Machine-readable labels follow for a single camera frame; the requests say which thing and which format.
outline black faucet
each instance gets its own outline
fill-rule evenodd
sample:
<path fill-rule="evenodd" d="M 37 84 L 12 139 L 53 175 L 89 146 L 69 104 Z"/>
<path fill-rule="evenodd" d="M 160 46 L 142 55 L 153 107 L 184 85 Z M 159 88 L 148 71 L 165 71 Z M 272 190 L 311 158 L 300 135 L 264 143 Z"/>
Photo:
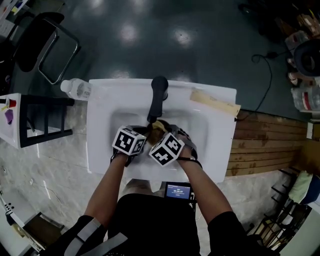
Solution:
<path fill-rule="evenodd" d="M 153 98 L 147 121 L 153 124 L 162 116 L 162 101 L 168 98 L 168 80 L 164 76 L 156 76 L 152 82 Z"/>

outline digital display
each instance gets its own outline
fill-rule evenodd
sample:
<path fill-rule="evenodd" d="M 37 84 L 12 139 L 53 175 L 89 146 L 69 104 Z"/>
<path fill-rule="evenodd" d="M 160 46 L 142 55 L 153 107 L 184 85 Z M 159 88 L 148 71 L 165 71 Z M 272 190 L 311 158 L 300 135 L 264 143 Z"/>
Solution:
<path fill-rule="evenodd" d="M 178 186 L 178 185 L 167 185 L 166 196 L 170 198 L 181 198 L 189 199 L 190 187 Z"/>

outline white container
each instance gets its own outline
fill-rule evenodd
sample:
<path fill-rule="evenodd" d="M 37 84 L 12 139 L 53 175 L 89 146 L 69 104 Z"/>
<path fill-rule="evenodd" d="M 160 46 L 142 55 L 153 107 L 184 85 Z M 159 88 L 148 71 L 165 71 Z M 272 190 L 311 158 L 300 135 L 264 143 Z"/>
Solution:
<path fill-rule="evenodd" d="M 92 84 L 79 78 L 73 78 L 71 80 L 63 80 L 60 88 L 72 99 L 87 101 L 91 94 Z"/>

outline plastic bottle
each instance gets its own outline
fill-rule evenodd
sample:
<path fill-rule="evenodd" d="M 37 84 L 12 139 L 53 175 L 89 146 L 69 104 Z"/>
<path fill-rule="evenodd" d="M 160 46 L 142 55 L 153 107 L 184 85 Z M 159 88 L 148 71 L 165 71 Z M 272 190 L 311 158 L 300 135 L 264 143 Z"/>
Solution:
<path fill-rule="evenodd" d="M 79 78 L 73 78 L 71 80 L 63 80 L 60 88 L 72 99 L 87 101 L 91 94 L 92 84 Z"/>
<path fill-rule="evenodd" d="M 320 111 L 320 87 L 318 85 L 291 89 L 294 106 L 298 110 Z"/>

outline sink basin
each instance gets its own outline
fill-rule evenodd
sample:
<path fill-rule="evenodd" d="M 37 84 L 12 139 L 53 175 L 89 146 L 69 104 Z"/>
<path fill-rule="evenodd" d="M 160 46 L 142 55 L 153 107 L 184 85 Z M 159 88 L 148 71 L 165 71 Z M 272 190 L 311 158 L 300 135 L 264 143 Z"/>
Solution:
<path fill-rule="evenodd" d="M 113 154 L 112 142 L 120 126 L 147 126 L 153 91 L 151 79 L 96 79 L 88 102 L 87 150 L 91 172 L 105 173 Z M 224 180 L 235 130 L 234 117 L 207 105 L 190 100 L 193 88 L 222 101 L 234 103 L 236 90 L 168 81 L 168 98 L 163 101 L 159 119 L 185 130 L 197 146 L 198 160 L 215 182 Z M 135 157 L 124 175 L 142 180 L 188 181 L 177 162 L 161 167 L 148 153 Z"/>

